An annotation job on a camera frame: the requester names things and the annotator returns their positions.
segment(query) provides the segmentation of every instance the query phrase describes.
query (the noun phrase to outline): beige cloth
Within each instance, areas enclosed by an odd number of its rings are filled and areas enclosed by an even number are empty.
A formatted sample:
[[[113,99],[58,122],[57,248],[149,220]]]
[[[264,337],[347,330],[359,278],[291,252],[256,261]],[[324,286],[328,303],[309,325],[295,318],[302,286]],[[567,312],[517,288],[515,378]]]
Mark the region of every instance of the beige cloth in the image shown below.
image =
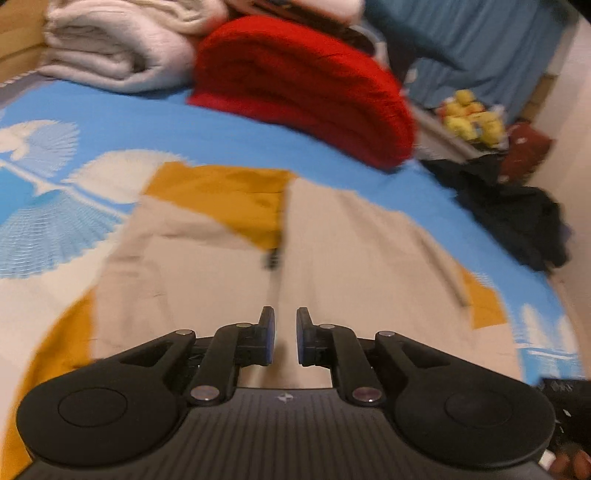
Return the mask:
[[[92,355],[177,329],[213,336],[271,303],[268,253],[202,213],[143,196],[96,288]]]
[[[180,328],[199,336],[255,322],[275,307],[274,363],[241,384],[329,387],[328,370],[297,363],[296,310],[359,337],[394,330],[520,378],[509,326],[473,329],[460,265],[423,229],[352,192],[290,183],[280,268],[212,217],[143,196],[96,290],[94,356]]]
[[[360,338],[393,330],[514,378],[508,324],[474,330],[460,265],[405,214],[353,192],[297,179],[287,200],[275,361],[266,387],[329,387],[330,374],[297,363],[295,318],[347,326]]]

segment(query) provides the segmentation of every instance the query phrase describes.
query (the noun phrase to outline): black clothing pile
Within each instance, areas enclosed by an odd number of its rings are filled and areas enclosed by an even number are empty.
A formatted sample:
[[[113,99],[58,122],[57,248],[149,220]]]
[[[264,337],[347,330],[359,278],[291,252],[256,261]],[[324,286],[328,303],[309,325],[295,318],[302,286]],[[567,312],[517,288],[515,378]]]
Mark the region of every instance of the black clothing pile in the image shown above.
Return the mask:
[[[485,155],[459,164],[425,160],[443,186],[522,265],[536,271],[561,267],[568,260],[562,239],[560,205],[535,187],[498,183],[502,157]]]

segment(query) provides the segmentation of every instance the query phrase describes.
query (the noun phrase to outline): folded red blanket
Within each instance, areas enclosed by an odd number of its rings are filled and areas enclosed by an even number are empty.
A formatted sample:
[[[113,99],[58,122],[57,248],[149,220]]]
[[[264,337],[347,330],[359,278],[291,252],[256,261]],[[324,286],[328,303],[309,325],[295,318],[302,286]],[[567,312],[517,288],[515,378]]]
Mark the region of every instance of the folded red blanket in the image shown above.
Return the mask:
[[[387,170],[411,156],[400,84],[366,54],[271,17],[229,22],[200,45],[191,105],[286,125]]]

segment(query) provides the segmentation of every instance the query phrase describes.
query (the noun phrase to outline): white wall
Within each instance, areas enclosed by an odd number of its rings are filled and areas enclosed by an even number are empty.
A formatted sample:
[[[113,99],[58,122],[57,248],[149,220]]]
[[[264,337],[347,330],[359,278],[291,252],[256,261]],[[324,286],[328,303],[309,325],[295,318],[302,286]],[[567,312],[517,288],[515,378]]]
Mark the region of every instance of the white wall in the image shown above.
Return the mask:
[[[580,17],[579,13],[570,3],[568,3],[566,0],[561,0],[561,2],[569,13],[569,23],[564,29],[564,33],[562,34],[560,43],[556,48],[554,57],[550,61],[548,67],[546,67],[546,73],[550,75],[560,75],[560,72],[564,66],[564,62],[569,55],[570,46],[577,32],[577,23]]]
[[[556,144],[531,184],[563,204],[565,220],[574,229],[572,260],[558,274],[591,332],[591,25],[584,20],[535,127]]]

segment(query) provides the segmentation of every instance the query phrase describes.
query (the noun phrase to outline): wooden bed frame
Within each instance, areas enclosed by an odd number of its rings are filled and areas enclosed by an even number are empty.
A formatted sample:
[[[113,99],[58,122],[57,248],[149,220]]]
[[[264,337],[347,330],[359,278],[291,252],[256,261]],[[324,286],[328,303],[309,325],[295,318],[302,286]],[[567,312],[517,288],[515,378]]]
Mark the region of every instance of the wooden bed frame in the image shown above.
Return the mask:
[[[37,67],[46,6],[47,0],[8,0],[0,7],[0,83]]]

